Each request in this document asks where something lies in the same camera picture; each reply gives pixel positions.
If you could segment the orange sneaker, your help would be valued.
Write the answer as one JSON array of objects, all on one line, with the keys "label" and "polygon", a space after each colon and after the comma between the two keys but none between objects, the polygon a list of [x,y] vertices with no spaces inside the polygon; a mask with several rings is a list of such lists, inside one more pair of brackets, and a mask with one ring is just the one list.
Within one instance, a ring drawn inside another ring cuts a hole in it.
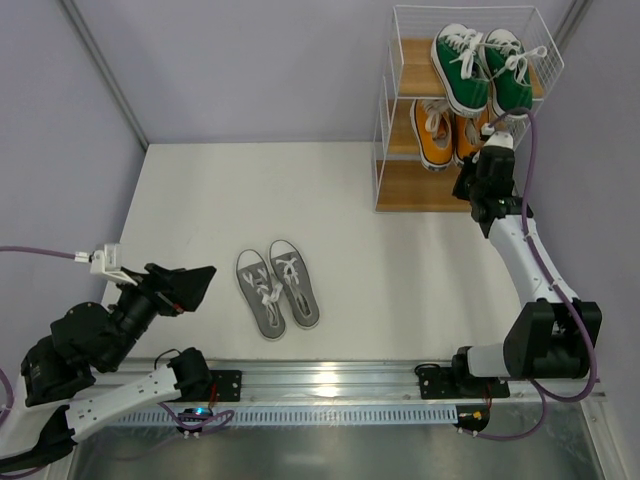
[{"label": "orange sneaker", "polygon": [[445,170],[453,156],[453,127],[448,103],[415,99],[410,107],[410,121],[422,165],[434,172]]},{"label": "orange sneaker", "polygon": [[484,144],[481,128],[489,122],[489,112],[485,108],[478,117],[454,116],[453,159],[461,167],[464,159],[474,155]]}]

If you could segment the grey sneaker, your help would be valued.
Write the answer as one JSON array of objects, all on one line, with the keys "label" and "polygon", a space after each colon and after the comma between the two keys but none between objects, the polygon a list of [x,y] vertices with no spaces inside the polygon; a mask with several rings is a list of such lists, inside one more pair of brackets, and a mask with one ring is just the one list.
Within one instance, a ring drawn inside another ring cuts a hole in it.
[{"label": "grey sneaker", "polygon": [[279,307],[282,286],[273,280],[259,252],[245,249],[238,255],[236,279],[260,334],[269,341],[279,340],[286,331]]},{"label": "grey sneaker", "polygon": [[269,263],[283,286],[294,321],[303,329],[315,328],[320,320],[320,309],[300,251],[287,240],[275,240],[269,247]]}]

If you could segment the green sneaker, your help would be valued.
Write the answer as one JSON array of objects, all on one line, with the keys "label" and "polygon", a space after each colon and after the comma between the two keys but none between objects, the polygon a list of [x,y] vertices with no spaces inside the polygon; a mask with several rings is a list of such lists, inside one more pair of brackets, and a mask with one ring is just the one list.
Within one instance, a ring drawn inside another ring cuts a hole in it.
[{"label": "green sneaker", "polygon": [[524,113],[509,114],[514,109],[530,110],[533,85],[529,64],[547,55],[545,46],[527,50],[510,30],[494,29],[485,35],[480,56],[492,86],[491,105],[497,116],[524,119]]},{"label": "green sneaker", "polygon": [[453,112],[477,118],[485,110],[490,82],[479,59],[483,34],[458,23],[445,25],[431,44],[431,63]]}]

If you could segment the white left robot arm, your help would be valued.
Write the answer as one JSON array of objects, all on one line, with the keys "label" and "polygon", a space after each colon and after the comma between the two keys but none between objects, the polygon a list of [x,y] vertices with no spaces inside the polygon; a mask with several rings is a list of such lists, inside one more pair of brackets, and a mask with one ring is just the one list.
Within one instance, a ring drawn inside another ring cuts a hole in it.
[{"label": "white left robot arm", "polygon": [[125,269],[109,306],[82,302],[50,326],[21,362],[1,420],[1,473],[21,477],[71,454],[83,440],[127,413],[172,400],[199,399],[212,384],[203,353],[189,347],[167,364],[107,392],[100,375],[116,373],[157,317],[195,312],[216,269]]}]

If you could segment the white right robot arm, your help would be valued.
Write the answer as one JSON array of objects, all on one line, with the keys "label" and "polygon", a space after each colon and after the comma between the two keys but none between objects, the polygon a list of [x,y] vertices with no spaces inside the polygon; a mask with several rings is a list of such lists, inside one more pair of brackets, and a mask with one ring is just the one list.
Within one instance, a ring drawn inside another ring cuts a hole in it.
[{"label": "white right robot arm", "polygon": [[531,209],[513,192],[514,166],[512,148],[488,142],[465,159],[454,185],[454,196],[470,203],[474,221],[502,258],[521,304],[503,342],[462,347],[454,361],[465,379],[585,379],[584,389],[568,398],[579,401],[597,381],[602,311],[560,278]]}]

